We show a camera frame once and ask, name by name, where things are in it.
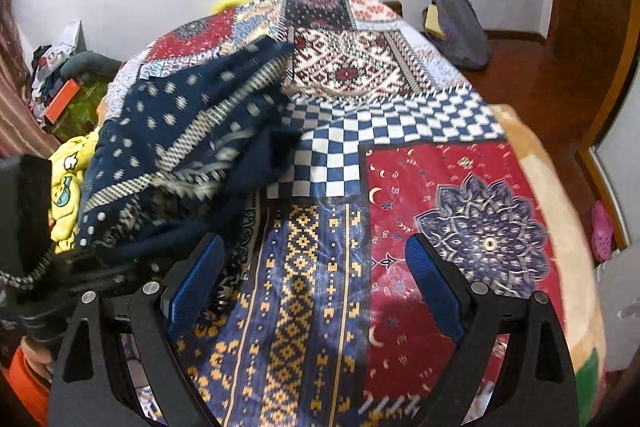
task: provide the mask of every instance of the orange sleeve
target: orange sleeve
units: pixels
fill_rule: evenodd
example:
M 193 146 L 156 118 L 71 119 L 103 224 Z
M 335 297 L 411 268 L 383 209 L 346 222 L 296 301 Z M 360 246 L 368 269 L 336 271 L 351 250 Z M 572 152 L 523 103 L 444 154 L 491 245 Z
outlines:
M 20 347 L 15 350 L 6 379 L 26 410 L 42 427 L 46 427 L 49 389 L 31 372 Z

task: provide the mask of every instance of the silver bolt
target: silver bolt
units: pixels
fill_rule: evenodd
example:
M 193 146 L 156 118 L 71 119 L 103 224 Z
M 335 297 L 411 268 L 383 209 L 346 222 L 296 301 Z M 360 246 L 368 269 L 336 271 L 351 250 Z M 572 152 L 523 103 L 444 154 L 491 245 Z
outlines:
M 84 304 L 89 304 L 90 302 L 93 302 L 94 299 L 95 292 L 93 290 L 89 290 L 88 292 L 82 294 L 82 302 L 84 302 Z
M 485 295 L 489 291 L 489 286 L 482 281 L 473 281 L 471 283 L 471 291 L 476 295 Z
M 153 295 L 160 289 L 160 285 L 156 281 L 149 281 L 142 286 L 142 291 L 147 295 Z
M 540 304 L 546 304 L 549 302 L 549 295 L 544 293 L 543 291 L 538 290 L 533 293 L 533 298 L 538 301 Z

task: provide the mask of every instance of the backpack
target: backpack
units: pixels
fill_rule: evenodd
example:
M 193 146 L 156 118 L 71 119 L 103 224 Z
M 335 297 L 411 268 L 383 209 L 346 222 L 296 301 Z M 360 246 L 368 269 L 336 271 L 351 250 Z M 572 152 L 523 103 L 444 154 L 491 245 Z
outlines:
M 461 70 L 481 70 L 490 57 L 489 43 L 469 0 L 433 0 L 437 22 L 445 38 L 427 38 L 451 64 Z M 426 20 L 427 9 L 422 12 Z

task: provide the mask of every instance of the pink shoe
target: pink shoe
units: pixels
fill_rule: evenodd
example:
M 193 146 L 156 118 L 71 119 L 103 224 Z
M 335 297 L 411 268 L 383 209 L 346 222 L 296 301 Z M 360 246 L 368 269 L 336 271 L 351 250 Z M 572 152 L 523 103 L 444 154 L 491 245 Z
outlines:
M 613 237 L 613 222 L 607 214 L 602 201 L 596 201 L 591 209 L 591 253 L 596 263 L 604 263 L 611 259 L 611 237 Z

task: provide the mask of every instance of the curtain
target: curtain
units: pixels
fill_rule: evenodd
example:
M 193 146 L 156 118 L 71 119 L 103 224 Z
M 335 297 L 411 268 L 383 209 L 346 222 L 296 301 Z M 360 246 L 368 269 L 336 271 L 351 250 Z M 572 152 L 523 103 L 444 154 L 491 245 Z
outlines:
M 11 0 L 0 0 L 0 154 L 32 154 L 48 158 L 60 145 L 36 123 L 22 99 L 30 82 Z

